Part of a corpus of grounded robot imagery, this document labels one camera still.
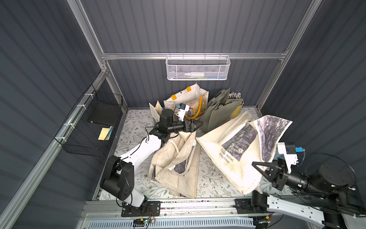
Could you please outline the cream tote with purple print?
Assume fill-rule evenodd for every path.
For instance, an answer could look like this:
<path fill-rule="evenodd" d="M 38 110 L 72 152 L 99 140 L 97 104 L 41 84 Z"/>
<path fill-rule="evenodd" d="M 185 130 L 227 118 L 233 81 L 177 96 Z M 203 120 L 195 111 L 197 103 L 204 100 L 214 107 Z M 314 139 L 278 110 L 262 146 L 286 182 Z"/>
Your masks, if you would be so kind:
<path fill-rule="evenodd" d="M 244 195 L 259 191 L 262 175 L 252 162 L 272 162 L 277 143 L 292 121 L 249 112 L 211 130 L 196 140 L 226 178 Z"/>

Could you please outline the cream tote bag front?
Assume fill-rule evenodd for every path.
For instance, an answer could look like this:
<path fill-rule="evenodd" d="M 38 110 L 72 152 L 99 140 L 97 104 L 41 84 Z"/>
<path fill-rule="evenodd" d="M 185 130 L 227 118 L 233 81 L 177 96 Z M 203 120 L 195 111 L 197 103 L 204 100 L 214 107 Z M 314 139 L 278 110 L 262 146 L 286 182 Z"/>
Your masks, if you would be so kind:
<path fill-rule="evenodd" d="M 201 146 L 196 132 L 179 132 L 155 152 L 149 169 L 151 182 L 177 197 L 196 198 Z"/>

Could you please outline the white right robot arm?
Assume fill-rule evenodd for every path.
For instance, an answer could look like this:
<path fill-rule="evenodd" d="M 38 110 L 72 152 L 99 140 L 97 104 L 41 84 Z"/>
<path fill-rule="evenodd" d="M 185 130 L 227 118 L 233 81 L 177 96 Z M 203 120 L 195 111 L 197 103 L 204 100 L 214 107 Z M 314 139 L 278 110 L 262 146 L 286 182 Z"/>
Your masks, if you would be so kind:
<path fill-rule="evenodd" d="M 258 213 L 278 212 L 310 222 L 323 229 L 349 229 L 347 216 L 365 218 L 366 206 L 357 188 L 354 175 L 331 165 L 322 163 L 316 171 L 307 176 L 289 171 L 285 160 L 274 162 L 253 162 L 255 168 L 272 187 L 282 190 L 288 186 L 297 198 L 309 196 L 312 203 L 297 204 L 254 191 L 251 209 Z"/>

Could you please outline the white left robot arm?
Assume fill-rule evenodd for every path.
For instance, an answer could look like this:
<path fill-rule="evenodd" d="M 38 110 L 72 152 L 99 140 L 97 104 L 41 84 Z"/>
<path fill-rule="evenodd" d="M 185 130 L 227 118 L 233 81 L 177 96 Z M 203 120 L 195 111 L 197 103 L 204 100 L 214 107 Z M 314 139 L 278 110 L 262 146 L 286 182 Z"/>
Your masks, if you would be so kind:
<path fill-rule="evenodd" d="M 158 122 L 136 147 L 121 156 L 110 156 L 101 189 L 134 209 L 145 209 L 148 198 L 134 187 L 134 173 L 153 155 L 149 177 L 166 186 L 171 195 L 195 198 L 200 160 L 200 146 L 195 138 L 203 122 L 187 118 L 188 111 L 184 104 L 179 105 L 178 113 L 162 110 Z"/>

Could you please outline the olive green canvas bag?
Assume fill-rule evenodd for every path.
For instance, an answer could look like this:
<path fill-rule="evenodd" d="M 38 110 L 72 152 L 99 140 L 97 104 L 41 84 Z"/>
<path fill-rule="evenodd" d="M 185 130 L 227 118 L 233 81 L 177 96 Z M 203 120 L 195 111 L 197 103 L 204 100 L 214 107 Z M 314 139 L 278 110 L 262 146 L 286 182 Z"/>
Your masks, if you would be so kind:
<path fill-rule="evenodd" d="M 200 130 L 204 133 L 221 126 L 230 120 L 230 115 L 243 103 L 242 98 L 229 99 L 230 88 L 221 90 L 207 105 L 205 113 L 200 121 L 203 125 Z"/>

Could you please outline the cream tote blue print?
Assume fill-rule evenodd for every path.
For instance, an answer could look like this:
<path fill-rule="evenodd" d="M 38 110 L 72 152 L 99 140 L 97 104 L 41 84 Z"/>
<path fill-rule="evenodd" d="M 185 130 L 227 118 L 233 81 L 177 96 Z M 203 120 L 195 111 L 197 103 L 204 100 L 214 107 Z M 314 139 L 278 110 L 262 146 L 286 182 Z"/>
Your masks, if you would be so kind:
<path fill-rule="evenodd" d="M 149 108 L 150 108 L 150 112 L 152 115 L 152 118 L 154 120 L 155 123 L 160 121 L 160 115 L 162 114 L 162 106 L 160 104 L 159 101 L 156 102 L 156 105 L 152 105 L 151 103 L 149 103 Z"/>

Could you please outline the yellow pencil cup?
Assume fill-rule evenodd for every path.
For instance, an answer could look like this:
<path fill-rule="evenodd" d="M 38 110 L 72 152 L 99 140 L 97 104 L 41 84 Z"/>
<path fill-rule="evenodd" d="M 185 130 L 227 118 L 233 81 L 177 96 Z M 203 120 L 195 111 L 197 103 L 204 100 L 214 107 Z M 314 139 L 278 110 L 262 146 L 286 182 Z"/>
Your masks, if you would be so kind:
<path fill-rule="evenodd" d="M 239 116 L 240 114 L 240 111 L 243 107 L 243 104 L 244 104 L 244 100 L 242 99 L 240 105 L 235 109 L 234 112 L 232 112 L 232 114 L 230 115 L 230 118 L 233 119 L 233 118 L 236 118 L 237 116 Z"/>

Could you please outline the bundle of pencils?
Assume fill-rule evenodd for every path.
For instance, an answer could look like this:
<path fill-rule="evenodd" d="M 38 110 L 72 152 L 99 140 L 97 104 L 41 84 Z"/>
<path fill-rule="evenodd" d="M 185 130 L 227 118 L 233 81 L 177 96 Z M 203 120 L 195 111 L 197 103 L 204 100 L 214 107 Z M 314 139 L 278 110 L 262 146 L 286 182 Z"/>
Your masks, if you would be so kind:
<path fill-rule="evenodd" d="M 239 92 L 231 92 L 229 94 L 229 99 L 241 99 L 241 93 L 239 93 Z"/>

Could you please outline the white tube in basket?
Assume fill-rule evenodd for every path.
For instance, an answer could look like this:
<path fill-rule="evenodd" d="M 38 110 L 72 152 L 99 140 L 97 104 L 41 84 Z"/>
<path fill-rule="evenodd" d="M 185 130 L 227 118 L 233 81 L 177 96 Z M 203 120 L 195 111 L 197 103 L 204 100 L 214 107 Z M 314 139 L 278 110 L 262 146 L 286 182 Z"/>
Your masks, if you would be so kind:
<path fill-rule="evenodd" d="M 205 77 L 205 72 L 190 72 L 190 73 L 185 73 L 185 77 L 187 78 L 204 78 Z"/>

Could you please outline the yellow sticky notepad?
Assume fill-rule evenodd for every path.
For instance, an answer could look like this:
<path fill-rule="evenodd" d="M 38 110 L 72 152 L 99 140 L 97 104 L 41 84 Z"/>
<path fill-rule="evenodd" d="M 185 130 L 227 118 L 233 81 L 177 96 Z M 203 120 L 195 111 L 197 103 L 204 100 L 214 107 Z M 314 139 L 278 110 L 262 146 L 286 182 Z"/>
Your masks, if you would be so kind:
<path fill-rule="evenodd" d="M 104 141 L 108 136 L 109 130 L 110 130 L 109 128 L 104 128 L 103 127 L 100 131 L 98 140 Z"/>

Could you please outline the black notebook in basket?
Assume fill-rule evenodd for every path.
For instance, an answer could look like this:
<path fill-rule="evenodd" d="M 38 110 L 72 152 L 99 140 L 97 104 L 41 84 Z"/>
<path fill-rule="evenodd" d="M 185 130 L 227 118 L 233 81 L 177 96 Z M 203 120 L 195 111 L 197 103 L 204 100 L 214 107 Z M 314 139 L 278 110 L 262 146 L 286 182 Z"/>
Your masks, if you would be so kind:
<path fill-rule="evenodd" d="M 87 118 L 90 123 L 113 126 L 119 116 L 121 109 L 119 106 L 98 103 Z"/>

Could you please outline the small green circuit board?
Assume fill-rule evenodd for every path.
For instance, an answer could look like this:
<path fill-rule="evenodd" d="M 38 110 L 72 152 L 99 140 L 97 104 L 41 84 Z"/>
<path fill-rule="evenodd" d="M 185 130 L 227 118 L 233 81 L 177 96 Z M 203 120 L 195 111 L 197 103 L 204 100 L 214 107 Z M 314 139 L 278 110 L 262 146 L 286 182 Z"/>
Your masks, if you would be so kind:
<path fill-rule="evenodd" d="M 145 218 L 140 218 L 140 219 L 134 219 L 132 222 L 132 227 L 133 228 L 143 228 L 143 227 L 148 227 L 150 225 L 151 220 L 150 219 L 145 219 Z"/>

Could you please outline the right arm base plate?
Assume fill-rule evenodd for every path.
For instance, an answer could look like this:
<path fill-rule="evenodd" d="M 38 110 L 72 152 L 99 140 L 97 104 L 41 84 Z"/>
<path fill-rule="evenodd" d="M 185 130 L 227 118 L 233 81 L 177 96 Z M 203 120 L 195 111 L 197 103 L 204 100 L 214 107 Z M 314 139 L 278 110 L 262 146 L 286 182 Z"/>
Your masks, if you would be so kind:
<path fill-rule="evenodd" d="M 250 198 L 236 198 L 234 199 L 234 208 L 237 214 L 254 214 L 255 211 L 251 206 Z"/>

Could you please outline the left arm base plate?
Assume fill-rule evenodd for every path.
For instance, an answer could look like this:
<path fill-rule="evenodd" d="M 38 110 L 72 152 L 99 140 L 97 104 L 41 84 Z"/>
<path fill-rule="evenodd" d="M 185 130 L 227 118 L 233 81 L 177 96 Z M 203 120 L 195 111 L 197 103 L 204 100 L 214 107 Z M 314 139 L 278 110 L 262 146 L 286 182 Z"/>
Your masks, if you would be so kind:
<path fill-rule="evenodd" d="M 157 217 L 160 216 L 161 202 L 147 201 L 140 207 L 133 207 L 129 204 L 123 204 L 121 217 Z"/>

